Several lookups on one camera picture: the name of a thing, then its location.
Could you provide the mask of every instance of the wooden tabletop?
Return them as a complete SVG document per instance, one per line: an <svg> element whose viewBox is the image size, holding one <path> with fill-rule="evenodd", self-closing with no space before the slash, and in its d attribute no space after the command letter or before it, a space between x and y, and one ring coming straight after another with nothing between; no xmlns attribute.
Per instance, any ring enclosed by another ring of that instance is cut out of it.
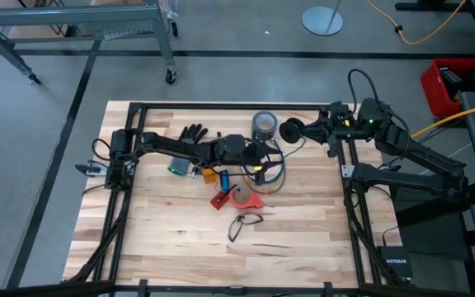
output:
<svg viewBox="0 0 475 297"><path fill-rule="evenodd" d="M128 106L127 101L108 103L100 138L109 143L111 132L124 128ZM250 135L256 112L148 110L144 129L176 139L184 126L201 123L209 129L205 140L215 138L218 131ZM316 111L272 112L279 123L290 117L304 123L317 118ZM276 136L285 153L301 144L287 144ZM357 148L362 163L382 162L373 143L358 141ZM327 150L326 145L308 141L287 158L283 189L260 196L266 206L256 212L265 221L244 226L235 243L229 242L227 234L239 212L230 204L221 210L212 207L209 201L216 195L217 185L205 184L202 177L171 174L167 170L171 157L144 155L135 175L117 283L137 285L140 279L148 279L151 285L322 287L330 281L334 287L356 287L338 160L328 158ZM106 148L97 151L107 155ZM227 169L231 173L240 170ZM87 188L103 182L101 177L90 178ZM231 177L230 183L243 185L243 180ZM109 194L100 188L83 197L64 279L76 274L98 246ZM380 191L369 191L366 197L379 244L382 232L397 226L393 204ZM386 239L388 244L401 244L396 229L387 232ZM370 281L364 249L362 255L366 280ZM110 261L111 249L104 278Z"/></svg>

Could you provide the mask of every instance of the red container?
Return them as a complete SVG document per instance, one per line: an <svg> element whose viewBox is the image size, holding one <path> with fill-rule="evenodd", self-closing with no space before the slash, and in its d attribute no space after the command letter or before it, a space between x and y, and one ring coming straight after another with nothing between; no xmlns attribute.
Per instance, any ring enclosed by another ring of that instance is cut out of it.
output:
<svg viewBox="0 0 475 297"><path fill-rule="evenodd" d="M461 103L450 99L446 91L439 71L443 67L450 68L464 80L468 72L475 69L475 59L435 59L421 76L426 100L432 114L437 117L453 116L461 111Z"/></svg>

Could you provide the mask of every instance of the concrete floor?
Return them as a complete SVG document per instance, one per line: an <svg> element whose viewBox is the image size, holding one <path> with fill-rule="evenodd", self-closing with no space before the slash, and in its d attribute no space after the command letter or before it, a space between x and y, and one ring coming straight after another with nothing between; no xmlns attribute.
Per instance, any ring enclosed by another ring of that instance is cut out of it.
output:
<svg viewBox="0 0 475 297"><path fill-rule="evenodd" d="M411 40L428 34L448 16L434 12L395 12L395 1L374 2L400 20ZM417 47L404 45L385 18L358 0L342 3L340 13L345 27L337 35L320 37L301 26L300 15L306 8L333 3L333 0L184 1L179 10L182 37L174 40L172 46L175 50L475 54L475 25L468 14L458 14L448 28ZM18 49L90 47L88 42L17 46ZM103 43L101 48L147 50L156 49L156 45L153 40L115 40ZM26 62L44 83L38 87L29 85L0 57L0 287L16 256L86 59L26 56ZM21 285L60 281L86 181L74 169L74 164L84 163L91 157L89 146L98 133L108 101L348 102L346 75L352 68L361 68L373 77L381 99L392 104L412 131L432 121L419 81L430 61L176 58L176 63L181 76L175 85L168 86L160 58L99 57L96 60ZM361 98L370 96L364 80L357 78L355 85ZM464 130L450 130L428 142L433 149L445 154L468 143L468 133ZM466 148L455 157L468 163L467 174L475 182L472 149ZM420 169L406 164L406 170L419 172ZM445 228L438 226L426 225L424 232L436 233L434 228ZM433 246L440 244L438 236L426 238L423 241L431 240ZM413 258L420 286L468 289L463 268L456 261L421 255ZM454 273L442 273L448 269Z"/></svg>

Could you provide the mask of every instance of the roll of tape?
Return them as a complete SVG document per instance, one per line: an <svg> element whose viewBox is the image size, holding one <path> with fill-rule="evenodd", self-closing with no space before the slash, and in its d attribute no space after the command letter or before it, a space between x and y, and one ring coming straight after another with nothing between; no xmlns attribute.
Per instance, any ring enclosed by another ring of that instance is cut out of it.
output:
<svg viewBox="0 0 475 297"><path fill-rule="evenodd" d="M252 118L252 137L259 140L268 140L274 137L278 119L269 111L260 111Z"/></svg>

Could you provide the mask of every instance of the eyeglasses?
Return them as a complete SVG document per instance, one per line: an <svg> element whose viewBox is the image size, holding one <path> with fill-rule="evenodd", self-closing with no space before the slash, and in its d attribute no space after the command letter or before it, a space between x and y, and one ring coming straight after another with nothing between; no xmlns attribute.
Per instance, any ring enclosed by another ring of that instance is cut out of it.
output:
<svg viewBox="0 0 475 297"><path fill-rule="evenodd" d="M238 215L228 228L228 239L233 243L244 224L258 224L260 222L263 222L263 217L259 214L246 213Z"/></svg>

